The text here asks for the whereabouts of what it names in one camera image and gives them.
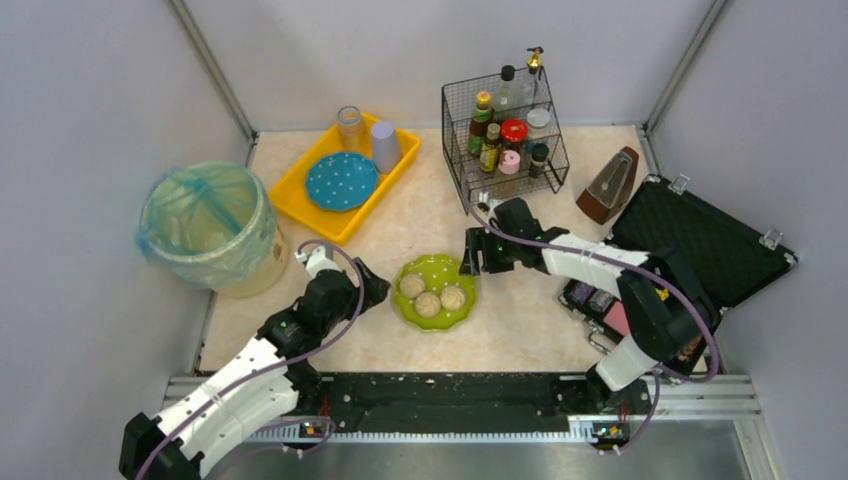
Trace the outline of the small yellow oil bottle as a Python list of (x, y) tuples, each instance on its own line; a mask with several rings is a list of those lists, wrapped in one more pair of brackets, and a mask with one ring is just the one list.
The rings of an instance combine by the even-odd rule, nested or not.
[(490, 123), (484, 138), (480, 153), (480, 170), (484, 173), (493, 173), (499, 163), (499, 150), (501, 142), (501, 127), (498, 123)]

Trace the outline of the silver lid white can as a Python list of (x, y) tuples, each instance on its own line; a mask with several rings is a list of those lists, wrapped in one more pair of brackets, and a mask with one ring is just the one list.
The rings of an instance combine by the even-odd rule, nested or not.
[(525, 123), (528, 127), (525, 152), (531, 154), (538, 141), (550, 134), (552, 116), (549, 110), (537, 107), (528, 112)]

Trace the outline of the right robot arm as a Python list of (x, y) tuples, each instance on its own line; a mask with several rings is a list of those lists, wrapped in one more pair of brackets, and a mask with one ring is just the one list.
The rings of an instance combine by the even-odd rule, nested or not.
[(465, 231), (462, 275), (498, 274), (522, 265), (587, 284), (623, 305), (628, 334), (586, 374), (602, 392), (618, 392), (664, 369), (696, 338), (713, 356), (702, 381), (717, 375), (720, 354), (711, 329), (718, 311), (678, 252), (619, 249), (563, 227), (543, 228), (520, 198), (484, 196), (482, 204), (485, 213), (468, 209), (479, 224)]

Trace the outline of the red lid sauce jar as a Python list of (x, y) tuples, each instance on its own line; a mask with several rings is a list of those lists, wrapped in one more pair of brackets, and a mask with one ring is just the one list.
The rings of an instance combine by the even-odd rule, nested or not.
[(522, 153), (529, 135), (529, 127), (518, 118), (504, 120), (500, 124), (501, 143), (505, 150)]

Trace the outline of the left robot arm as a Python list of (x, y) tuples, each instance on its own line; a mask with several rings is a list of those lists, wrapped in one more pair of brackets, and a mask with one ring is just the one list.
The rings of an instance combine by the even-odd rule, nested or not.
[(389, 281), (354, 259), (354, 284), (337, 266), (313, 274), (292, 305), (271, 315), (228, 364), (170, 407), (125, 426), (126, 479), (202, 479), (272, 419), (296, 409), (320, 380), (307, 359), (327, 335), (385, 301)]

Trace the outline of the yellow cap sauce bottle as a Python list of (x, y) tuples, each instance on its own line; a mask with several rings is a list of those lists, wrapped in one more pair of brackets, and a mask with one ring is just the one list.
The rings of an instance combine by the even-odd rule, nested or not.
[(493, 117), (491, 106), (492, 95), (480, 91), (476, 95), (476, 105), (468, 128), (467, 152), (470, 155), (480, 155), (485, 141), (488, 125)]

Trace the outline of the purple plastic cup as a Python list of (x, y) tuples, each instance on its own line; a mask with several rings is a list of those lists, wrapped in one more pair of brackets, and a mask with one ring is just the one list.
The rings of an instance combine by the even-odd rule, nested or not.
[(389, 174), (402, 158), (395, 126), (389, 121), (377, 121), (370, 129), (372, 160), (381, 174)]

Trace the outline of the small black lid jar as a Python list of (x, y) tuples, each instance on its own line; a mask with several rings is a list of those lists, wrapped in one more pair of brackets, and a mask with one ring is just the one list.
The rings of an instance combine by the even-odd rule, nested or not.
[(545, 166), (547, 165), (547, 158), (549, 155), (549, 148), (544, 143), (536, 143), (533, 145), (531, 150), (530, 157), (530, 167), (529, 167), (529, 177), (530, 178), (540, 178), (543, 173)]

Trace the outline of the pink transparent cup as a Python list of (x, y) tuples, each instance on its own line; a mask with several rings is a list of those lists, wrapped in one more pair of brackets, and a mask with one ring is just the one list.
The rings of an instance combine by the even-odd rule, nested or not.
[(343, 151), (367, 154), (369, 151), (370, 136), (365, 124), (353, 126), (339, 125), (339, 138)]

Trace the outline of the blue transparent cup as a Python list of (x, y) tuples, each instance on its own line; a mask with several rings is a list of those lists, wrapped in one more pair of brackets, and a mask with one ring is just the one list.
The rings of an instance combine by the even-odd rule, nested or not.
[(348, 105), (339, 109), (336, 115), (337, 128), (339, 125), (353, 126), (357, 124), (365, 124), (362, 113), (357, 107)]

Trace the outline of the green dotted plate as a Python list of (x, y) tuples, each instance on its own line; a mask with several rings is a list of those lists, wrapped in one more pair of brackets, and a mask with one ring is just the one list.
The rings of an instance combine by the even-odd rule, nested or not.
[[(423, 331), (448, 331), (467, 320), (478, 300), (477, 280), (461, 275), (460, 266), (459, 259), (442, 253), (424, 254), (406, 263), (392, 285), (392, 301), (398, 315)], [(423, 294), (432, 294), (438, 300), (439, 310), (432, 316), (422, 315), (415, 306), (415, 298), (403, 293), (402, 281), (410, 275), (421, 279)], [(441, 302), (445, 290), (453, 298), (461, 292), (464, 300), (455, 308), (445, 307)]]

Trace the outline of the pink lid spice jar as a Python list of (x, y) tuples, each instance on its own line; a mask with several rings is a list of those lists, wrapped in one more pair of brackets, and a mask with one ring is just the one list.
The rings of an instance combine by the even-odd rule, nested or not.
[(519, 172), (521, 165), (521, 154), (515, 150), (504, 150), (499, 158), (498, 171), (503, 175), (514, 175)]

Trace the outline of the blue dotted plate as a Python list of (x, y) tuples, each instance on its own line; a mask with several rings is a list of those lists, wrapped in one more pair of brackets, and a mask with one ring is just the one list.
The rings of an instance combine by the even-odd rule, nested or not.
[(320, 158), (304, 181), (307, 198), (318, 208), (347, 212), (363, 206), (377, 189), (379, 172), (372, 160), (355, 152)]

